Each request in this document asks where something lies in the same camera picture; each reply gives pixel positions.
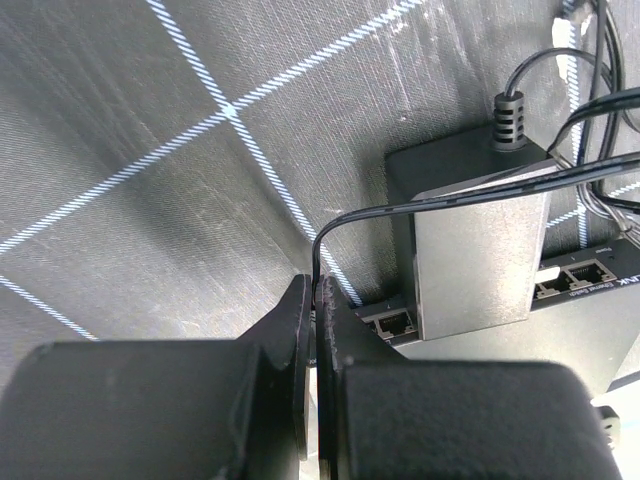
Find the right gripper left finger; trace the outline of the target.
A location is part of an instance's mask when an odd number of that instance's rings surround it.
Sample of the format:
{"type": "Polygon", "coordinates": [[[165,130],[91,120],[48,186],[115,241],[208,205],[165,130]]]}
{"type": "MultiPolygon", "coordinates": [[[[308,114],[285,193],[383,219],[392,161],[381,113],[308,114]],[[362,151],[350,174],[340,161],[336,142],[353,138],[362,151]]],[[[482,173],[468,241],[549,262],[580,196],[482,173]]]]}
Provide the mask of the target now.
{"type": "Polygon", "coordinates": [[[295,479],[311,280],[234,340],[49,343],[1,398],[5,479],[295,479]]]}

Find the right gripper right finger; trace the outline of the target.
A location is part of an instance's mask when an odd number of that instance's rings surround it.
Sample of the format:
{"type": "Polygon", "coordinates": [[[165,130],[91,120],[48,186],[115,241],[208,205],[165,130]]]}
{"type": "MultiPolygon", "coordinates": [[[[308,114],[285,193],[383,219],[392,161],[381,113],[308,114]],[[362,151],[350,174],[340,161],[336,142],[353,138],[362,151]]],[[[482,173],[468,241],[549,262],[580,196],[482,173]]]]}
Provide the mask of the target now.
{"type": "Polygon", "coordinates": [[[617,479],[601,414],[549,362],[410,360],[314,278],[324,479],[617,479]]]}

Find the small black plug adapter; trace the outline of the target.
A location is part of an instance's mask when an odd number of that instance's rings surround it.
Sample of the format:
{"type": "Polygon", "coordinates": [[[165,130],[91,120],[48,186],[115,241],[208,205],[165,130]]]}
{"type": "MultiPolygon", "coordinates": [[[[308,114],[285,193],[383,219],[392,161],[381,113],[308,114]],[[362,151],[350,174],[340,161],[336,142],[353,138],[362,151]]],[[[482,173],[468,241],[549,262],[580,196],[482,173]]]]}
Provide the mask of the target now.
{"type": "MultiPolygon", "coordinates": [[[[491,124],[385,159],[392,204],[555,171],[524,131],[524,96],[501,93],[491,124]]],[[[422,340],[524,320],[541,260],[548,194],[392,217],[402,297],[422,340]]]]}

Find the black grid mat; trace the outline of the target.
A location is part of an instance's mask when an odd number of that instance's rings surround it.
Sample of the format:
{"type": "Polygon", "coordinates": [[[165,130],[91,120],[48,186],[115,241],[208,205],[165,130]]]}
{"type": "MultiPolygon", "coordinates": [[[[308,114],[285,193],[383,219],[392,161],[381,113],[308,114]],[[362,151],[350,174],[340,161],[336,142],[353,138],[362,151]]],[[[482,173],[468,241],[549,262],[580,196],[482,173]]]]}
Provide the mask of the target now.
{"type": "Polygon", "coordinates": [[[1,379],[34,347],[229,338],[487,124],[564,1],[5,1],[1,379]]]}

